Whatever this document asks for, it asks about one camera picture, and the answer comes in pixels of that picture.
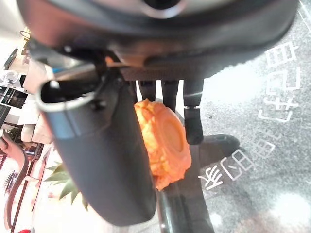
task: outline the pineapple leaves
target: pineapple leaves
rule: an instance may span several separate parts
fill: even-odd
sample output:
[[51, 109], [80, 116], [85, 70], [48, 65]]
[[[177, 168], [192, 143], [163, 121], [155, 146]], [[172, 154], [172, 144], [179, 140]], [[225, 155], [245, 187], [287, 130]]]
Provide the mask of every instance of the pineapple leaves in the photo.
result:
[[69, 179], [65, 185], [65, 187], [62, 190], [62, 193], [59, 196], [59, 200], [61, 200], [64, 196], [72, 192], [76, 187], [74, 186], [74, 183], [72, 179]]
[[86, 210], [88, 210], [88, 209], [87, 209], [88, 202], [84, 199], [83, 196], [82, 196], [82, 204], [83, 204], [84, 208], [85, 208]]
[[73, 204], [73, 201], [77, 197], [78, 193], [79, 193], [78, 189], [75, 188], [72, 190], [72, 192], [71, 192], [71, 204]]
[[[71, 193], [71, 204], [73, 204], [73, 201], [77, 197], [79, 190], [73, 183], [73, 180], [71, 179], [69, 173], [66, 171], [65, 166], [62, 163], [57, 163], [56, 166], [48, 167], [46, 169], [52, 171], [53, 173], [45, 181], [52, 181], [54, 185], [66, 183], [59, 196], [59, 200], [61, 200], [64, 196]], [[84, 208], [87, 210], [88, 202], [83, 197], [82, 197], [82, 204]]]
[[70, 176], [69, 176], [68, 172], [66, 171], [63, 164], [52, 166], [52, 167], [49, 167], [46, 169], [53, 171], [53, 173], [45, 181], [57, 181], [56, 184], [59, 184], [59, 183], [64, 183], [68, 179], [70, 179]]
[[58, 165], [45, 168], [46, 170], [55, 171]]
[[57, 168], [54, 170], [53, 174], [56, 174], [59, 172], [67, 172], [63, 164], [58, 165]]
[[54, 185], [57, 185], [57, 184], [60, 184], [60, 183], [66, 183], [68, 180], [62, 180], [62, 181], [56, 181], [55, 183], [54, 183]]
[[56, 174], [53, 173], [45, 181], [63, 181], [63, 180], [68, 180], [69, 178], [70, 176], [67, 172], [59, 172]]

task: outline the carved orange object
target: carved orange object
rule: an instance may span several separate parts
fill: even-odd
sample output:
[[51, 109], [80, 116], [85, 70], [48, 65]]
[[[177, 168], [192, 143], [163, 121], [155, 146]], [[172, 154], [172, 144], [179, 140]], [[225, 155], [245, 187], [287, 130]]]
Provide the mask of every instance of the carved orange object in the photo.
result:
[[142, 136], [149, 156], [155, 186], [162, 190], [184, 178], [191, 166], [185, 128], [176, 114], [159, 102], [148, 99], [135, 104]]

